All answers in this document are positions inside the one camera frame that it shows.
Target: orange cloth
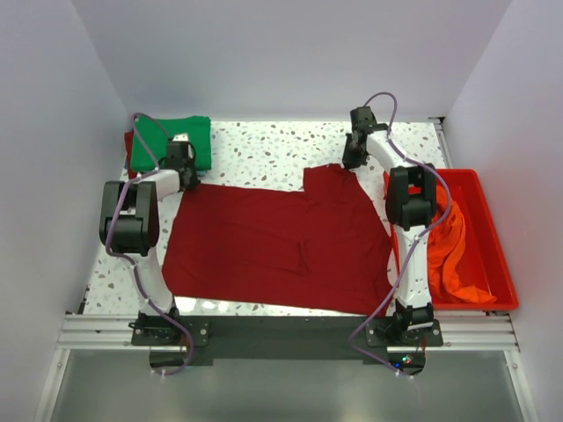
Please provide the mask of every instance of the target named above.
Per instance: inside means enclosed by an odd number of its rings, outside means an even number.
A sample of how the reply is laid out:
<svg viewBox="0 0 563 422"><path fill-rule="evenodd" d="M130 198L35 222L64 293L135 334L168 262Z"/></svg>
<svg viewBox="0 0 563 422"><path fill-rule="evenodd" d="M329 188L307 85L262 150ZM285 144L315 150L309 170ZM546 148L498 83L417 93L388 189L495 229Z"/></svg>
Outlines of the orange cloth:
<svg viewBox="0 0 563 422"><path fill-rule="evenodd" d="M443 187L436 187L437 221L446 210L448 197ZM459 205L452 201L446 220L428 237L428 284L433 297L446 302L492 303L496 297L475 286L464 286L456 266L465 251L465 219Z"/></svg>

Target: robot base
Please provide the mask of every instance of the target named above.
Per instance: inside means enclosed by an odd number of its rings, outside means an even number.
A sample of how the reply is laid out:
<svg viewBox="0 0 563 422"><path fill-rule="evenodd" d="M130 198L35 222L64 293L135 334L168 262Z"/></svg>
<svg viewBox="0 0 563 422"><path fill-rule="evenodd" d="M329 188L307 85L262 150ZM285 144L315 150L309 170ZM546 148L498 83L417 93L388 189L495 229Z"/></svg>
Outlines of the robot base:
<svg viewBox="0 0 563 422"><path fill-rule="evenodd" d="M173 309L171 317L185 326L194 337L193 366L210 366L215 359L268 359L268 360L363 360L364 364L377 363L362 357L347 339L364 321L363 316L178 316ZM392 339L384 334L390 318L375 320L360 333L355 341L396 366L395 361L405 353L388 353L388 346L417 346L423 339L425 346L442 346L442 332L435 321L433 330L425 330L420 340ZM132 323L132 346L185 346L180 331L159 316L139 314ZM400 360L401 369L420 370L424 353L409 353L409 364ZM180 366L185 356L180 351L151 351L153 368Z"/></svg>

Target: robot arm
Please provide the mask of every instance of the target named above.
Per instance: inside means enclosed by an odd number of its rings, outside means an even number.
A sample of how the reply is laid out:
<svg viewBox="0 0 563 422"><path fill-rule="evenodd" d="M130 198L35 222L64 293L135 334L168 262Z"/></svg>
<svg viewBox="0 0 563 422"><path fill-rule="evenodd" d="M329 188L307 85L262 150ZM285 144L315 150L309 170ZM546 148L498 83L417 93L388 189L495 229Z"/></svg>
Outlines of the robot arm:
<svg viewBox="0 0 563 422"><path fill-rule="evenodd" d="M155 248L160 233L158 202L170 194L199 185L194 162L194 149L187 142L187 134L177 135L168 142L164 168L131 185L126 192L113 234L112 251L127 253L136 262L145 295L164 313L171 311L174 297L166 286ZM99 222L102 244L106 244L113 213L124 185L125 182L112 181L104 186ZM132 266L129 266L128 271L134 280ZM158 315L139 291L139 286L135 285L135 288L140 312Z"/></svg>
<svg viewBox="0 0 563 422"><path fill-rule="evenodd" d="M435 215L435 176L420 166L413 166L387 142L387 125L379 124L368 106L350 113L352 133L347 135L342 162L348 169L367 163L373 156L389 174L385 212L394 224L398 241L398 261L403 268L406 256L416 238L419 246L403 269L404 275L396 293L393 325L397 333L432 327L434 313L428 290L428 233L420 234ZM402 156L405 151L397 147ZM420 189L410 193L409 187Z"/></svg>

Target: black mounting plate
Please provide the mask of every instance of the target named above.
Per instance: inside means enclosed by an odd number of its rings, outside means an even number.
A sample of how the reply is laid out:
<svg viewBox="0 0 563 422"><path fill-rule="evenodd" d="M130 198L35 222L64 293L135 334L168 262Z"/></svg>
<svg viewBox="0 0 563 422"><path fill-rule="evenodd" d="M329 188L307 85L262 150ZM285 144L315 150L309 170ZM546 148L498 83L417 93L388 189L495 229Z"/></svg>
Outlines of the black mounting plate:
<svg viewBox="0 0 563 422"><path fill-rule="evenodd" d="M350 334L365 320L364 316L178 316L194 337L194 359L190 365L213 365L214 359L263 360L375 360L354 350L348 343ZM390 318L372 322L388 324ZM360 332L355 342L384 360L389 360L387 346L405 346L400 342L377 339L370 327ZM183 346L175 337L169 340L133 333L133 346ZM427 346L440 346L442 335L428 337ZM151 351L153 367L181 364L180 351Z"/></svg>

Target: red tray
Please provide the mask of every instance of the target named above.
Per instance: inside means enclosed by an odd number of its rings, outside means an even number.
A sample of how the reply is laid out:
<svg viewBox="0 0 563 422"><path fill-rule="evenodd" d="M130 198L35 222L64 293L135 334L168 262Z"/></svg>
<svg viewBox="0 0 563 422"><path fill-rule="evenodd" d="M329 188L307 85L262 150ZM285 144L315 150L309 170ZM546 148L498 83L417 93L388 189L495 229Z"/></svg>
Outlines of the red tray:
<svg viewBox="0 0 563 422"><path fill-rule="evenodd" d="M514 284L477 173L473 170L458 169L440 169L438 172L450 187L451 196L465 218L465 253L457 264L459 279L463 285L472 284L495 295L497 301L476 304L444 302L433 298L435 309L512 310L518 308ZM389 176L385 173L385 191L388 179ZM392 227L391 233L393 250L397 252Z"/></svg>

